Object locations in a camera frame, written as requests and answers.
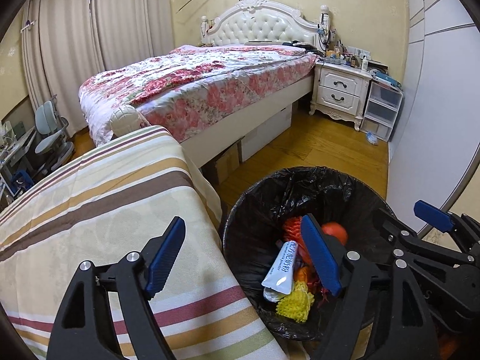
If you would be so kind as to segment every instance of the floral bedspread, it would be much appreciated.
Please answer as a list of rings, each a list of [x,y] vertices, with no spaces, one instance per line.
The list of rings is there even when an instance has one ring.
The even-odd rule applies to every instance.
[[[110,141],[110,116],[122,104],[182,142],[300,80],[315,61],[287,46],[182,46],[93,76],[80,87],[80,105],[97,146]]]

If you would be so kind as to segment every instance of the trash can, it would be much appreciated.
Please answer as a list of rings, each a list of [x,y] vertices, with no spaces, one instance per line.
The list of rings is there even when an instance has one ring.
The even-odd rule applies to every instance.
[[[374,228],[377,208],[393,213],[386,202],[356,178],[326,167],[295,167],[265,177],[244,192],[232,208],[223,233],[225,259],[267,328],[277,336],[320,341],[336,299],[321,304],[315,295],[305,323],[275,313],[276,303],[263,298],[262,281],[278,255],[282,225],[291,217],[312,213],[319,224],[338,222],[348,235],[348,250],[374,263],[387,263],[390,244]],[[373,321],[378,294],[370,292],[364,326]]]

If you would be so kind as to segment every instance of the drawer handle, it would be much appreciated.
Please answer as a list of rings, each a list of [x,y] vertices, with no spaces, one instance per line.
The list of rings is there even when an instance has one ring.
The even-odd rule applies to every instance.
[[[345,97],[340,97],[340,100],[339,100],[339,99],[336,99],[336,98],[335,98],[335,95],[333,94],[333,95],[332,95],[332,99],[334,99],[335,101],[344,101],[344,100],[345,100]]]
[[[342,84],[345,89],[347,88],[347,86],[342,81],[334,81],[333,82],[333,85],[337,85],[337,84]]]

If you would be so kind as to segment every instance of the bed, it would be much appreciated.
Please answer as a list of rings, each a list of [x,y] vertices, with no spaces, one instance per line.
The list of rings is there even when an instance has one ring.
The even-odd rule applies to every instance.
[[[159,126],[93,149],[0,215],[0,302],[31,351],[45,359],[82,261],[117,262],[162,235],[176,215],[185,220],[186,238],[164,290],[150,302],[176,358],[308,359],[292,343],[283,351],[245,297],[220,250],[217,193]],[[118,298],[110,301],[122,352],[136,359]],[[3,322],[0,312],[0,331]]]
[[[183,46],[88,80],[79,97],[90,135],[96,145],[108,142],[112,113],[133,105],[146,125],[166,127],[201,167],[313,90],[315,55],[284,46],[244,46],[292,40],[318,45],[317,25],[280,3],[241,0],[205,34],[214,47]],[[241,96],[226,101],[235,98],[232,93]]]

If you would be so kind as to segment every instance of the white box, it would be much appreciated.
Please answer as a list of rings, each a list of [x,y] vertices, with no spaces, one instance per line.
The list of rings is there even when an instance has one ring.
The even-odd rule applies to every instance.
[[[241,161],[245,162],[257,151],[272,142],[292,123],[292,106],[282,109],[255,130],[249,132],[241,141]]]

